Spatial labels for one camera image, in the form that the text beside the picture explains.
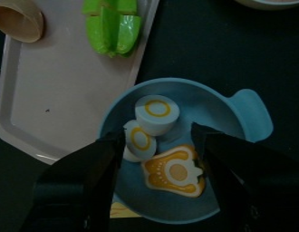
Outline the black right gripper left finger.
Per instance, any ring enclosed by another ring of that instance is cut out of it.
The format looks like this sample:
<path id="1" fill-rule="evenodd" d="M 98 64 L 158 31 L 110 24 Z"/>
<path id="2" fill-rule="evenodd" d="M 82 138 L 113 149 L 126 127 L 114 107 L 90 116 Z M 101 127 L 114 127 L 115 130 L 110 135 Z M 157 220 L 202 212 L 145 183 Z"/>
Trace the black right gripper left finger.
<path id="1" fill-rule="evenodd" d="M 123 132 L 109 132 L 44 170 L 19 232 L 109 232 L 123 145 Z"/>

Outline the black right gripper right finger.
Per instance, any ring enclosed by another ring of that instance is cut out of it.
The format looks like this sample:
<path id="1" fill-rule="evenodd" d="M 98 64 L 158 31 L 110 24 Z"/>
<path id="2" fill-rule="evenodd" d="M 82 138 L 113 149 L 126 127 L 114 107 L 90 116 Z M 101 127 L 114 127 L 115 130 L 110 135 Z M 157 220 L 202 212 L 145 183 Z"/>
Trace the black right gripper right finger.
<path id="1" fill-rule="evenodd" d="M 234 232 L 299 232 L 299 163 L 254 142 L 190 125 Z"/>

